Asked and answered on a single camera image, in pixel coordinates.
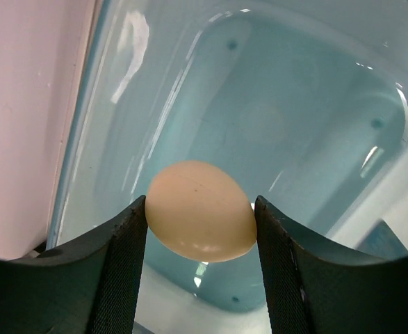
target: teal surface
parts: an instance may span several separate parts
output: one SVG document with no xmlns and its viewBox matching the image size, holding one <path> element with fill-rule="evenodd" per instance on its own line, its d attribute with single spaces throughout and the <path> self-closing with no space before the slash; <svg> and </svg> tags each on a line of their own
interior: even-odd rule
<svg viewBox="0 0 408 334">
<path fill-rule="evenodd" d="M 276 22 L 234 15 L 211 26 L 186 71 L 137 180 L 121 193 L 132 130 L 125 112 L 115 114 L 119 131 L 109 134 L 100 161 L 106 177 L 95 184 L 95 216 L 106 219 L 102 207 L 146 193 L 162 168 L 199 159 L 229 173 L 251 202 L 265 195 L 325 234 L 402 147 L 405 112 L 395 84 L 373 64 Z M 117 108 L 125 109 L 124 97 Z M 145 263 L 224 310 L 265 303 L 256 247 L 205 264 L 175 255 L 149 233 Z"/>
</svg>

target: brown egg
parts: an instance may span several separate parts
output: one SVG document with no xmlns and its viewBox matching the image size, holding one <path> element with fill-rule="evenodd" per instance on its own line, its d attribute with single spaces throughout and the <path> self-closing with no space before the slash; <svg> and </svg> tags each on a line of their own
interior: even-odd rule
<svg viewBox="0 0 408 334">
<path fill-rule="evenodd" d="M 219 168 L 182 161 L 152 181 L 145 202 L 149 228 L 171 251 L 201 262 L 246 254 L 256 242 L 252 206 Z"/>
</svg>

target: pink wall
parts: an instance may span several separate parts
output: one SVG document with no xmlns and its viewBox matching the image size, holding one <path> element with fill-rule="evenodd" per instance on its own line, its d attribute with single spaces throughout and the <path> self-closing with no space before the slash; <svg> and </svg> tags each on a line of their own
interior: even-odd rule
<svg viewBox="0 0 408 334">
<path fill-rule="evenodd" d="M 95 0 L 0 0 L 0 257 L 44 240 Z"/>
</svg>

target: clear plastic container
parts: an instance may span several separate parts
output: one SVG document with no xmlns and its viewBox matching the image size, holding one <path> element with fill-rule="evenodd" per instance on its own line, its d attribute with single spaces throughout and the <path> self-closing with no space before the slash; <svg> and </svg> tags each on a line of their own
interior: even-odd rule
<svg viewBox="0 0 408 334">
<path fill-rule="evenodd" d="M 186 159 L 346 246 L 383 219 L 408 250 L 408 1 L 105 0 L 49 245 Z M 207 264 L 149 232 L 136 321 L 269 333 L 257 248 Z"/>
</svg>

